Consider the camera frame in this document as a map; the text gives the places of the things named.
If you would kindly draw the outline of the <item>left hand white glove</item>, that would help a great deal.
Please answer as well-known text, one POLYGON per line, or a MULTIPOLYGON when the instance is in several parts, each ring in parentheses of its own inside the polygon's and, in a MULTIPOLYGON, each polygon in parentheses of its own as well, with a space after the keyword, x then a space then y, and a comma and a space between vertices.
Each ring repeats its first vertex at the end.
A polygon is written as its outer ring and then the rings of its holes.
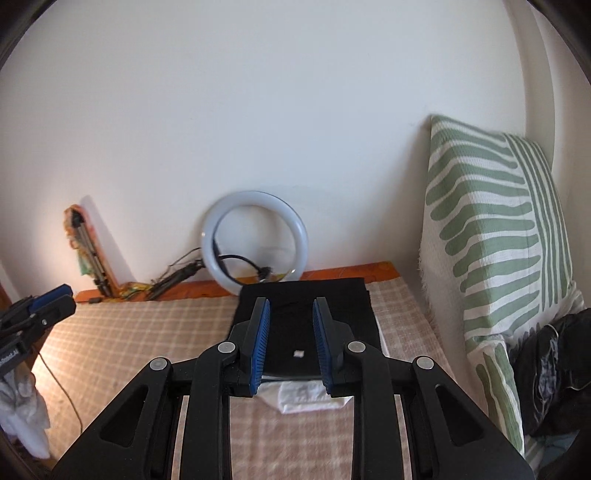
POLYGON ((1 378, 1 428, 11 439, 19 440, 33 457, 50 458, 47 406, 25 363, 1 378))

